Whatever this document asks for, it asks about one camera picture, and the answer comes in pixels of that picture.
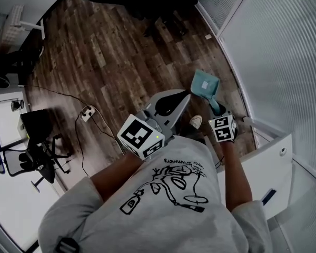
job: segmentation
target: teal dustpan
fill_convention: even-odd
[[[219,104],[215,100],[219,81],[217,77],[197,69],[191,85],[192,93],[207,99],[215,113],[221,112]]]

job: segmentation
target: shoe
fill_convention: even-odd
[[[196,115],[192,117],[190,120],[190,124],[194,126],[196,129],[199,129],[199,127],[201,126],[201,123],[202,123],[201,115]]]

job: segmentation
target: white cube with black markers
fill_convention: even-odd
[[[217,142],[234,140],[236,122],[232,115],[209,120],[209,124]]]
[[[165,135],[130,114],[117,134],[121,143],[141,159],[146,159],[165,145]]]

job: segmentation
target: white label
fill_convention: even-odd
[[[207,89],[208,84],[209,84],[208,82],[205,82],[205,81],[204,81],[204,82],[202,83],[201,88],[202,88],[202,89]]]

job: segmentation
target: wooden floor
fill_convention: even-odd
[[[246,116],[220,47],[215,38],[205,39],[210,30],[201,15],[194,9],[177,16],[189,30],[185,36],[176,35],[159,20],[153,36],[146,38],[142,34],[147,22],[130,17],[123,6],[63,0],[45,18],[45,50],[28,84],[71,94],[96,106],[116,135],[128,115],[135,114],[153,94],[168,89],[189,90],[195,70],[201,69],[221,80],[218,100],[228,104],[238,120]],[[32,110],[52,110],[56,130],[75,152],[70,168],[83,176],[74,121],[84,105],[35,87],[27,88],[27,97]],[[203,115],[201,129],[220,156],[206,122],[207,112],[206,102],[192,96],[183,121],[188,122],[195,114]],[[108,132],[98,114],[94,119]],[[254,150],[255,144],[251,129],[240,121],[239,126],[236,146],[244,155]],[[115,141],[103,135],[93,121],[78,120],[77,131],[89,175],[120,157]]]

